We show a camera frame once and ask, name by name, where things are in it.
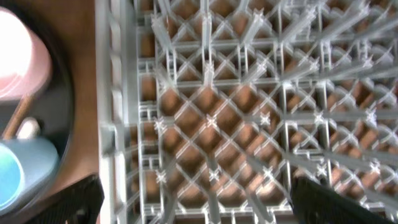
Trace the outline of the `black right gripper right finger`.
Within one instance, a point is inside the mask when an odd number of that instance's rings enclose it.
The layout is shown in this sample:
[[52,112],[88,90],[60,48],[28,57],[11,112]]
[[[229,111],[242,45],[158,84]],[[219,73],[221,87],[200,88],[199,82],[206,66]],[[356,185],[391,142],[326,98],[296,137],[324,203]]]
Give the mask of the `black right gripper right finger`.
[[351,199],[300,176],[294,178],[290,205],[300,223],[309,224],[388,224],[390,220],[370,212]]

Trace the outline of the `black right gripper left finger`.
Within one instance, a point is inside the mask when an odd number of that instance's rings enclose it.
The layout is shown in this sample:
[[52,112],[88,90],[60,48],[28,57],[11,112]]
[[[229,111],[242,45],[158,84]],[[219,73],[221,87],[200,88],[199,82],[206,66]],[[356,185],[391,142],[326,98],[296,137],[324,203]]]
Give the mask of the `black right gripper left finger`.
[[98,174],[90,174],[31,208],[26,223],[95,224],[104,200]]

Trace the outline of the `wooden chopstick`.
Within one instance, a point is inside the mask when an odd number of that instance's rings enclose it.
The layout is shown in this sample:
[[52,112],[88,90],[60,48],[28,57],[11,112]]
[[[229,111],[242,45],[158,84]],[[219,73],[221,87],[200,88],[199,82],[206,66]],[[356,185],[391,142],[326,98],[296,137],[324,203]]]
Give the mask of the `wooden chopstick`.
[[2,139],[12,139],[15,136],[23,119],[26,117],[33,100],[33,95],[25,95],[21,98],[17,108],[15,109],[5,130],[2,133]]

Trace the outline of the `pink bowl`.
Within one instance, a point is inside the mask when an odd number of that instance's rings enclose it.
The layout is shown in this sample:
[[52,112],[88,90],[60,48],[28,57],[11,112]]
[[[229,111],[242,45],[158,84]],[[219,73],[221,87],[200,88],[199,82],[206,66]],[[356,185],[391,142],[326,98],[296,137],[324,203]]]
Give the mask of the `pink bowl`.
[[1,100],[41,91],[52,77],[52,58],[42,39],[11,10],[1,8]]

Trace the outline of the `blue plastic cup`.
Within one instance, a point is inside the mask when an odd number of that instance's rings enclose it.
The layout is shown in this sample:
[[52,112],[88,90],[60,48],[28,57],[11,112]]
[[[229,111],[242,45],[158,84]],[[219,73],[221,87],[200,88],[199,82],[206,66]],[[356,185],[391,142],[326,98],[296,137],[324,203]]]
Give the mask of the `blue plastic cup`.
[[44,187],[57,168],[56,147],[45,138],[1,141],[1,215],[21,207]]

